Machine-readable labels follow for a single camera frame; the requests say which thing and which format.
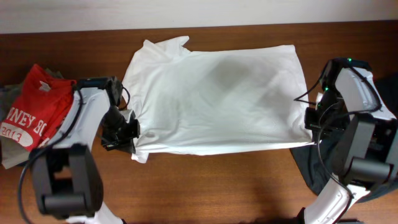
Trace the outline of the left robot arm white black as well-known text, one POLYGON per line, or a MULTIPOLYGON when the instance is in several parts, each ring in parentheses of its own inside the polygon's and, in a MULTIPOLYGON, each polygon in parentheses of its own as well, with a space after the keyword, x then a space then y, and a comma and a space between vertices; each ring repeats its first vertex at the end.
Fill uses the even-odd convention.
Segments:
POLYGON ((22 171, 30 172, 39 212, 68 223, 124 223, 104 202, 103 182, 91 154, 99 127, 107 150, 134 154, 141 127, 133 111, 120 108, 125 87, 116 77, 78 80, 61 127, 33 149, 22 171))

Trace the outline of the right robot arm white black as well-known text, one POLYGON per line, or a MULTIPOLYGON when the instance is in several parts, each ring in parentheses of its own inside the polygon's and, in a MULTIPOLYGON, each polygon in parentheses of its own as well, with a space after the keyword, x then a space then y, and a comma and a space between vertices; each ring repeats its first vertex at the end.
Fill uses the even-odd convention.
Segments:
POLYGON ((367 62, 334 58, 317 80, 323 94, 305 110, 328 182, 296 223, 344 223, 359 200, 397 179, 397 118, 384 104, 367 62))

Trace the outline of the white t-shirt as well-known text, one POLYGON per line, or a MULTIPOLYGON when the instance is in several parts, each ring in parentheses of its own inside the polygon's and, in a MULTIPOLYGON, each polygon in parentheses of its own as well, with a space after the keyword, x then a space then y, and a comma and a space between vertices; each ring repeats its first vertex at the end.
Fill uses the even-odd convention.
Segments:
POLYGON ((187 36, 144 41, 123 78, 141 134, 131 158, 295 148, 305 128, 303 70, 293 45, 191 51, 187 36))

